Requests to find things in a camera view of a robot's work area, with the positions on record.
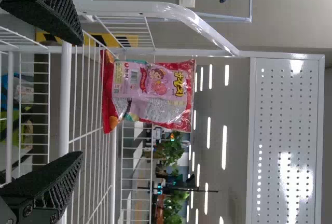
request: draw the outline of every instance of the potted plant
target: potted plant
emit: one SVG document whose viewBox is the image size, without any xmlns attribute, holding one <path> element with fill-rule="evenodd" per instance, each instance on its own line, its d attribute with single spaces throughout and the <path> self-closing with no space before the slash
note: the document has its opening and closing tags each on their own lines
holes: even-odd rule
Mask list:
<svg viewBox="0 0 332 224">
<path fill-rule="evenodd" d="M 164 200 L 164 224 L 181 224 L 182 219 L 177 213 L 181 210 L 184 201 L 189 197 L 187 191 L 175 191 Z"/>
</svg>

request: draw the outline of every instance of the pink snack package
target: pink snack package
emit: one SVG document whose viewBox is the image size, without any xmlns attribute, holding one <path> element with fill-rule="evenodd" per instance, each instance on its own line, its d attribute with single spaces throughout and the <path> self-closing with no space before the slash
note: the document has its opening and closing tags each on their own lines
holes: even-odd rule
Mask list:
<svg viewBox="0 0 332 224">
<path fill-rule="evenodd" d="M 195 60 L 116 61 L 112 97 L 128 98 L 127 120 L 190 132 L 195 69 Z"/>
<path fill-rule="evenodd" d="M 134 61 L 117 61 L 114 65 L 113 97 L 187 101 L 185 71 L 174 72 L 157 64 Z"/>
</svg>

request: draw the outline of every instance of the wire rack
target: wire rack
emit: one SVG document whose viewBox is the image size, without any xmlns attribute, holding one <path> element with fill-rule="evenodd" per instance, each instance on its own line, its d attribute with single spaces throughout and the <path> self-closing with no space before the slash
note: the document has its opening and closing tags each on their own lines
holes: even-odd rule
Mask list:
<svg viewBox="0 0 332 224">
<path fill-rule="evenodd" d="M 156 49 L 146 17 L 95 17 L 124 50 L 128 47 Z"/>
</svg>

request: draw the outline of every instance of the green plant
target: green plant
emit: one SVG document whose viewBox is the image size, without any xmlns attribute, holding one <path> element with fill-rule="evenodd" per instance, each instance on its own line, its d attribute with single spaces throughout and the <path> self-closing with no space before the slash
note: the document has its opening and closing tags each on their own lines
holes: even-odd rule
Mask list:
<svg viewBox="0 0 332 224">
<path fill-rule="evenodd" d="M 188 191 L 174 191 L 173 195 L 164 200 L 164 224 L 182 223 L 182 219 L 177 213 L 181 210 L 184 201 L 188 197 Z"/>
<path fill-rule="evenodd" d="M 181 141 L 182 141 L 181 132 L 174 131 L 173 134 L 175 140 L 162 142 L 160 145 L 158 145 L 157 150 L 155 152 L 156 157 L 165 158 L 165 160 L 162 161 L 163 167 L 176 164 L 178 159 L 182 157 L 182 154 L 185 151 L 181 146 Z"/>
</svg>

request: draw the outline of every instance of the ceiling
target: ceiling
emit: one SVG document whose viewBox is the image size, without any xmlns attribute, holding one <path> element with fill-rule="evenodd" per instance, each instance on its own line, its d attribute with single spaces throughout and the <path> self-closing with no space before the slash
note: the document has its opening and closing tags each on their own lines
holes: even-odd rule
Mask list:
<svg viewBox="0 0 332 224">
<path fill-rule="evenodd" d="M 205 183 L 210 190 L 207 215 L 204 213 L 205 193 L 193 194 L 193 209 L 189 223 L 195 223 L 196 208 L 199 223 L 243 224 L 246 211 L 247 141 L 249 104 L 249 59 L 215 59 L 212 63 L 212 89 L 209 89 L 209 65 L 199 65 L 198 90 L 195 93 L 196 129 L 191 138 L 195 152 L 195 175 L 200 164 L 200 189 Z M 229 84 L 225 86 L 225 65 L 229 65 Z M 203 84 L 200 91 L 201 68 Z M 210 148 L 207 148 L 208 117 L 211 118 Z M 223 126 L 227 126 L 226 167 L 222 168 Z M 192 172 L 193 158 L 189 165 Z"/>
</svg>

